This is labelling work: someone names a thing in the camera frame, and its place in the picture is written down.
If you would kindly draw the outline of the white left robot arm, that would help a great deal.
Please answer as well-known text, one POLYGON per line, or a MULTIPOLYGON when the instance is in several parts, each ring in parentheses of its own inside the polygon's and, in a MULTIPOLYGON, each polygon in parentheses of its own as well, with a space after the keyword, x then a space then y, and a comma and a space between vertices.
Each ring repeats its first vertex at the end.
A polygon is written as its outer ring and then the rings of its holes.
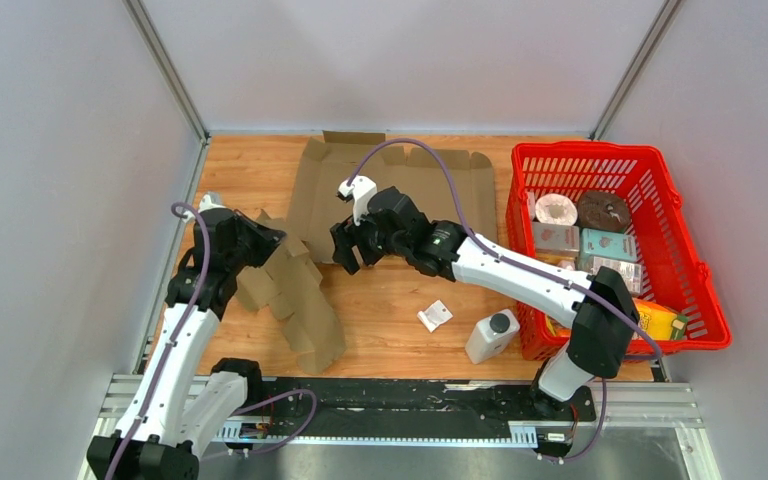
POLYGON ((263 266, 286 234, 224 206, 176 202, 172 211, 194 223, 194 241, 167 285, 161 334, 134 398, 113 432, 88 447, 99 479, 195 479, 232 412, 251 415, 265 402, 258 363, 242 359, 221 361, 196 399, 188 395, 238 275, 263 266))

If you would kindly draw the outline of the small brown cardboard box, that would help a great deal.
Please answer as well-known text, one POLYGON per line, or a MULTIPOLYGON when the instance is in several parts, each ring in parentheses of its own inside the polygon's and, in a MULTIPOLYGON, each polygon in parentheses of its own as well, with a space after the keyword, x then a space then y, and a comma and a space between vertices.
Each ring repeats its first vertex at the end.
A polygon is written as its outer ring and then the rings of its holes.
POLYGON ((238 274, 236 298, 252 313, 269 308, 300 370, 319 375, 347 348, 343 325, 321 290, 323 276, 310 251, 285 219, 262 210, 257 223, 286 236, 263 266, 238 274))

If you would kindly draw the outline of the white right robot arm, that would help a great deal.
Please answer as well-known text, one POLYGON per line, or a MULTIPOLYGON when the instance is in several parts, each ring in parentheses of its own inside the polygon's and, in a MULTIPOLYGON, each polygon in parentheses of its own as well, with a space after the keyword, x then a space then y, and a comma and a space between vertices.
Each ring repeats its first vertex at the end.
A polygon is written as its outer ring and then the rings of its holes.
POLYGON ((402 258, 419 273, 477 285, 548 314, 570 331, 566 344, 539 371, 530 404, 558 417, 590 380, 617 376, 639 325, 621 274, 571 271, 518 254, 452 221, 431 221, 395 187, 379 190, 367 178, 337 190, 352 212, 334 224, 333 260, 349 274, 382 258, 402 258))

